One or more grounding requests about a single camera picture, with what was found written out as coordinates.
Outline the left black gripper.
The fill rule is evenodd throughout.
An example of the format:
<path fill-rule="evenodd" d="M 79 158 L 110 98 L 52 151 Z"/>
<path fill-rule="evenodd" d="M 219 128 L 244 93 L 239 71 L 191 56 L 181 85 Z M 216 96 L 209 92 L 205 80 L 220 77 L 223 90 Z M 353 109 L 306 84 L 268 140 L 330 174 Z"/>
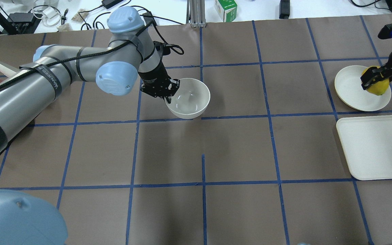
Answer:
<path fill-rule="evenodd" d="M 140 72 L 143 84 L 140 90 L 152 97 L 163 98 L 167 104 L 171 104 L 172 96 L 179 89 L 180 80 L 171 79 L 166 70 L 152 70 Z"/>

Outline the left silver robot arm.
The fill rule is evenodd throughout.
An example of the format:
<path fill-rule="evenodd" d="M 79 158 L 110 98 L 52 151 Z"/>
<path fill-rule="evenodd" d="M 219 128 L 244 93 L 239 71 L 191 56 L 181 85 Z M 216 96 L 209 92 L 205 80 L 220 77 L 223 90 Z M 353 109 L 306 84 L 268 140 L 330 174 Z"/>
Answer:
<path fill-rule="evenodd" d="M 34 118 L 75 81 L 95 82 L 114 96 L 125 96 L 142 79 L 141 91 L 171 102 L 180 87 L 162 62 L 163 49 L 148 27 L 154 20 L 123 6 L 107 19 L 112 33 L 106 48 L 48 45 L 37 48 L 33 62 L 0 83 L 0 155 Z"/>

